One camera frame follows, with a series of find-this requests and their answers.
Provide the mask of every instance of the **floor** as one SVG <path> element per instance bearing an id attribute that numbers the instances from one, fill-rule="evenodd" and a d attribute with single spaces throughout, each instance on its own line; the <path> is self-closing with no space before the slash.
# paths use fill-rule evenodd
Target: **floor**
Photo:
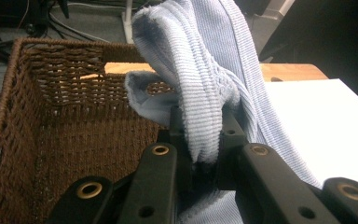
<path id="1" fill-rule="evenodd" d="M 123 26 L 121 23 L 121 12 L 123 8 L 114 7 L 90 7 L 85 5 L 72 4 L 69 6 L 70 19 L 66 19 L 58 7 L 51 10 L 52 18 L 61 21 L 65 25 L 77 29 L 88 35 L 98 37 L 102 41 L 125 43 Z M 255 48 L 260 52 L 267 43 L 272 32 L 276 29 L 279 21 L 263 18 L 246 18 L 249 28 L 252 32 Z M 57 26 L 61 31 L 70 34 L 69 31 Z M 23 29 L 0 28 L 0 36 L 4 41 L 11 40 L 21 36 L 27 36 Z M 45 38 L 61 38 L 57 32 L 52 29 L 44 34 Z M 6 65 L 0 63 L 0 90 Z"/>

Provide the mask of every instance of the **light blue cloth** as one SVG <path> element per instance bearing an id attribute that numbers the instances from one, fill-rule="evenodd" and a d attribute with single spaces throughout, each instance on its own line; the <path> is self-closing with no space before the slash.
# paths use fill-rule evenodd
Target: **light blue cloth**
<path id="1" fill-rule="evenodd" d="M 232 0 L 168 0 L 135 14 L 132 33 L 156 74 L 128 73 L 130 105 L 141 116 L 168 125 L 169 109 L 178 103 L 193 162 L 216 162 L 226 105 L 238 112 L 239 120 L 246 120 L 242 128 L 250 142 L 275 148 L 303 180 L 320 186 L 275 115 L 253 39 Z M 148 95 L 147 84 L 161 80 L 176 94 Z M 223 217 L 226 223 L 241 223 L 233 192 L 206 189 L 179 222 L 222 223 Z"/>

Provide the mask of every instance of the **cable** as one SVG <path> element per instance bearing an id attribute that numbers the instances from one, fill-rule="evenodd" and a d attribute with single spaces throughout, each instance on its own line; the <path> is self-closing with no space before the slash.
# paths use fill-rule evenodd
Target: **cable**
<path id="1" fill-rule="evenodd" d="M 63 32 L 63 31 L 59 30 L 57 27 L 55 27 L 55 25 L 54 25 L 52 22 L 49 21 L 48 23 L 49 23 L 51 29 L 53 29 L 55 32 L 57 32 L 57 34 L 58 34 L 62 39 L 65 39 L 65 36 L 62 36 L 62 35 L 67 35 L 67 36 L 72 37 L 73 39 L 82 40 L 82 39 L 80 39 L 80 38 L 78 38 L 78 37 L 76 37 L 76 36 L 74 36 L 74 35 L 69 35 L 69 34 L 67 34 L 66 32 Z"/>
<path id="2" fill-rule="evenodd" d="M 61 39 L 66 39 L 66 37 L 62 34 L 62 32 L 59 31 L 51 21 L 48 22 L 48 25 L 50 26 L 51 29 L 53 29 L 53 31 L 55 31 L 61 37 Z"/>
<path id="3" fill-rule="evenodd" d="M 97 6 L 97 5 L 91 5 L 91 4 L 85 4 L 85 3 L 68 3 L 68 6 L 81 6 L 81 7 L 97 7 L 97 8 L 123 8 L 125 9 L 125 7 L 120 7 L 120 6 Z"/>
<path id="4" fill-rule="evenodd" d="M 92 3 L 92 4 L 97 4 L 97 5 L 102 5 L 102 6 L 112 6 L 112 7 L 124 7 L 124 5 L 122 5 L 124 3 L 123 1 L 74 0 L 72 2 Z M 133 4 L 142 5 L 144 2 L 145 1 L 143 1 L 143 2 L 133 1 Z"/>
<path id="5" fill-rule="evenodd" d="M 38 38 L 46 38 L 46 36 L 48 36 L 48 27 L 46 26 L 46 29 L 44 31 L 44 33 L 39 36 Z M 33 45 L 30 45 L 30 46 L 25 46 L 27 49 L 31 49 L 33 48 L 34 46 L 36 46 L 37 44 L 33 44 Z"/>
<path id="6" fill-rule="evenodd" d="M 76 33 L 76 34 L 78 34 L 78 35 L 86 35 L 86 36 L 91 37 L 91 38 L 93 38 L 93 39 L 97 39 L 97 40 L 101 40 L 101 41 L 103 41 L 103 42 L 110 43 L 110 41 L 107 41 L 107 40 L 105 40 L 105 39 L 102 39 L 102 38 L 100 38 L 100 37 L 98 37 L 98 36 L 86 34 L 86 33 L 84 33 L 84 32 L 78 31 L 77 29 L 74 29 L 74 28 L 72 28 L 72 27 L 69 27 L 69 26 L 63 24 L 63 23 L 60 22 L 53 14 L 51 14 L 51 12 L 49 12 L 49 16 L 51 17 L 51 19 L 52 19 L 53 21 L 55 21 L 56 23 L 58 23 L 60 26 L 64 27 L 65 29 L 68 29 L 68 30 L 70 30 L 70 31 L 72 31 L 72 32 L 74 32 L 74 33 Z"/>
<path id="7" fill-rule="evenodd" d="M 52 15 L 52 14 L 51 14 L 51 10 L 52 10 L 52 8 L 54 7 L 54 5 L 55 5 L 56 3 L 57 3 L 57 1 L 55 1 L 55 2 L 48 8 L 48 19 L 49 19 L 49 22 L 53 22 L 53 23 L 55 23 L 56 25 L 59 25 L 59 26 L 61 26 L 62 28 L 66 29 L 66 30 L 69 30 L 68 28 L 66 28 L 65 26 L 63 26 L 61 23 L 58 23 L 58 22 L 56 22 L 55 20 L 53 20 L 52 17 L 51 17 L 51 15 Z M 72 32 L 72 33 L 74 33 L 74 34 L 76 34 L 76 35 L 79 35 L 79 36 L 81 36 L 81 37 L 83 37 L 83 38 L 85 38 L 85 39 L 87 39 L 87 40 L 94 41 L 94 39 L 88 38 L 88 37 L 86 37 L 85 35 L 79 34 L 79 33 L 74 32 L 74 31 L 72 31 L 72 30 L 69 30 L 69 31 Z M 74 37 L 74 36 L 72 36 L 72 35 L 68 35 L 68 36 L 71 36 L 71 37 L 73 37 L 74 39 L 80 40 L 79 38 L 76 38 L 76 37 Z"/>
<path id="8" fill-rule="evenodd" d="M 253 31 L 253 27 L 255 25 L 255 15 L 252 16 L 252 28 L 251 28 L 251 32 Z"/>
<path id="9" fill-rule="evenodd" d="M 20 27 L 21 27 L 21 25 L 22 25 L 22 22 L 24 21 L 25 17 L 27 16 L 29 7 L 30 7 L 30 0 L 27 1 L 27 8 L 25 9 L 25 13 L 24 13 L 24 15 L 22 16 L 22 19 L 21 19 L 21 21 L 20 21 L 20 23 L 19 23 L 19 26 L 17 27 L 17 30 L 20 29 Z"/>
<path id="10" fill-rule="evenodd" d="M 136 8 L 137 11 L 139 11 L 142 7 L 146 6 L 147 4 L 149 4 L 150 0 L 147 0 L 143 5 L 139 6 Z"/>

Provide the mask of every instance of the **woven basket wall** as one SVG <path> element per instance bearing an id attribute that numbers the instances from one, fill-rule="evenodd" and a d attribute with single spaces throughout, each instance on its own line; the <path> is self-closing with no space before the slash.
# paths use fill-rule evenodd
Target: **woven basket wall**
<path id="1" fill-rule="evenodd" d="M 124 76 L 103 67 L 142 61 L 129 45 L 15 43 L 0 95 L 0 223 L 43 223 L 79 178 L 136 169 L 160 127 L 132 111 Z"/>

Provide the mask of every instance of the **black cable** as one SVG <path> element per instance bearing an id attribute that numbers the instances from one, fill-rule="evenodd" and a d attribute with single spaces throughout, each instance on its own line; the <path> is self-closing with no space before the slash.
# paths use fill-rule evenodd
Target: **black cable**
<path id="1" fill-rule="evenodd" d="M 80 38 L 77 37 L 77 36 L 70 35 L 70 34 L 64 32 L 64 31 L 61 31 L 61 30 L 59 30 L 57 27 L 55 27 L 54 24 L 52 24 L 51 22 L 49 22 L 49 23 L 50 23 L 51 29 L 53 29 L 55 32 L 57 32 L 60 36 L 61 36 L 61 35 L 67 35 L 67 36 L 72 37 L 73 39 L 76 39 L 76 40 L 83 40 L 83 39 L 80 39 Z"/>
<path id="2" fill-rule="evenodd" d="M 31 35 L 28 35 L 27 37 L 41 38 L 42 36 L 46 36 L 47 31 L 48 31 L 47 25 L 36 25 L 35 31 Z"/>
<path id="3" fill-rule="evenodd" d="M 93 4 L 93 5 L 99 5 L 99 6 L 109 6 L 109 7 L 123 7 L 125 8 L 125 2 L 122 1 L 93 1 L 93 0 L 72 0 L 71 3 L 84 3 L 84 4 Z M 145 2 L 132 2 L 136 5 L 143 5 Z"/>
<path id="4" fill-rule="evenodd" d="M 59 31 L 51 21 L 48 21 L 48 26 L 53 31 L 55 31 L 61 37 L 61 39 L 66 39 L 66 37 L 61 33 L 61 31 Z"/>
<path id="5" fill-rule="evenodd" d="M 11 48 L 13 45 L 13 40 L 0 41 L 0 48 Z"/>
<path id="6" fill-rule="evenodd" d="M 67 27 L 65 27 L 65 26 L 61 25 L 60 23 L 56 22 L 55 20 L 53 20 L 53 19 L 51 18 L 50 13 L 51 13 L 51 10 L 53 9 L 53 6 L 55 5 L 55 3 L 56 3 L 56 2 L 54 2 L 54 3 L 49 7 L 49 9 L 48 9 L 48 21 L 49 21 L 49 23 L 54 23 L 54 24 L 60 26 L 61 28 L 65 29 L 65 30 L 67 30 L 67 31 L 72 32 L 73 34 L 76 34 L 76 35 L 79 35 L 79 36 L 85 38 L 86 40 L 95 41 L 94 39 L 91 39 L 91 38 L 89 38 L 89 37 L 87 37 L 87 36 L 85 36 L 85 35 L 82 35 L 82 34 L 76 32 L 76 31 L 73 31 L 73 30 L 71 30 L 71 29 L 68 29 Z M 56 32 L 58 31 L 58 34 L 59 34 L 60 36 L 62 36 L 62 34 L 61 34 L 62 31 L 60 31 L 60 30 L 58 30 L 58 29 L 55 30 L 55 31 L 56 31 Z"/>
<path id="7" fill-rule="evenodd" d="M 147 0 L 145 3 L 143 3 L 141 6 L 136 8 L 136 11 L 139 11 L 141 8 L 146 7 L 149 4 L 150 0 Z"/>
<path id="8" fill-rule="evenodd" d="M 43 34 L 41 34 L 38 38 L 46 38 L 46 36 L 48 36 L 48 26 L 45 26 L 45 31 Z M 36 46 L 37 44 L 33 44 L 30 46 L 26 46 L 27 49 L 33 48 L 34 46 Z"/>

